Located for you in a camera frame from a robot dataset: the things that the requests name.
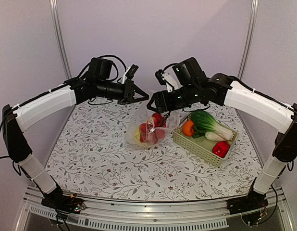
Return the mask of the red bell pepper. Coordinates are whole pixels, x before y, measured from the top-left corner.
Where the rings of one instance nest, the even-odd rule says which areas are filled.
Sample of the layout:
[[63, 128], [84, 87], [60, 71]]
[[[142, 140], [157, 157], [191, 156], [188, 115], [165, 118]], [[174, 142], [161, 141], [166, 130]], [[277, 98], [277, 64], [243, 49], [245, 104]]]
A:
[[212, 152], [220, 158], [224, 158], [230, 149], [230, 144], [226, 141], [220, 141], [215, 144]]

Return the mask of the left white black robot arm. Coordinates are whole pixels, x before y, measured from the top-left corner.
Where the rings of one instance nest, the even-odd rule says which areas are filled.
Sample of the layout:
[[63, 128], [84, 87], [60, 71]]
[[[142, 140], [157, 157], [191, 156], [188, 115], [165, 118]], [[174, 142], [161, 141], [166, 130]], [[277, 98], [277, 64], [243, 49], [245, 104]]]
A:
[[83, 199], [75, 194], [66, 196], [58, 183], [49, 175], [45, 167], [33, 155], [24, 132], [40, 120], [64, 109], [96, 97], [117, 101], [120, 105], [137, 103], [149, 98], [132, 80], [137, 65], [124, 68], [122, 81], [116, 83], [110, 78], [115, 63], [113, 55], [93, 57], [78, 76], [63, 84], [39, 94], [13, 107], [2, 109], [0, 135], [12, 160], [13, 169], [18, 175], [25, 174], [43, 195], [42, 205], [53, 208], [58, 214], [80, 213], [85, 209]]

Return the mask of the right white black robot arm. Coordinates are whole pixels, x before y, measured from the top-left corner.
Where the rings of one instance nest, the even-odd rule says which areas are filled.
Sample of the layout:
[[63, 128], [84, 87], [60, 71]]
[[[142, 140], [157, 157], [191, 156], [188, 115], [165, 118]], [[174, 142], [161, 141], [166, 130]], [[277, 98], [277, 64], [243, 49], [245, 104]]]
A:
[[277, 101], [244, 84], [234, 76], [217, 73], [208, 78], [194, 57], [171, 66], [181, 88], [154, 93], [147, 108], [156, 113], [171, 112], [194, 103], [209, 102], [250, 114], [278, 131], [272, 156], [254, 179], [246, 196], [227, 201], [230, 214], [267, 206], [266, 192], [297, 157], [297, 104]]

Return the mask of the clear zip top bag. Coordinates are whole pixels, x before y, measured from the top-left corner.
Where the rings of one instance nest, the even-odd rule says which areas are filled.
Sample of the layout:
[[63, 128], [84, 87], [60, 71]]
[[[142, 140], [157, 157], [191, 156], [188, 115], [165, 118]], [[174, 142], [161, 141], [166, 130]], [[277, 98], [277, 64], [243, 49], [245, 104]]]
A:
[[125, 141], [139, 147], [151, 147], [167, 138], [178, 127], [178, 111], [159, 114], [147, 109], [148, 101], [140, 102], [125, 134]]

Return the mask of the yellow napa cabbage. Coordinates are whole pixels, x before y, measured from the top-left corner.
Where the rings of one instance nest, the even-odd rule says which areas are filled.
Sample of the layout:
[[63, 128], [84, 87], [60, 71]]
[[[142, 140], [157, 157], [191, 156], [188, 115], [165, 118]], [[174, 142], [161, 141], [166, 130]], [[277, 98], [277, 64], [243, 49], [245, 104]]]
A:
[[136, 145], [141, 147], [150, 146], [150, 143], [148, 141], [148, 136], [146, 133], [141, 132], [140, 126], [138, 126], [134, 131], [134, 141]]

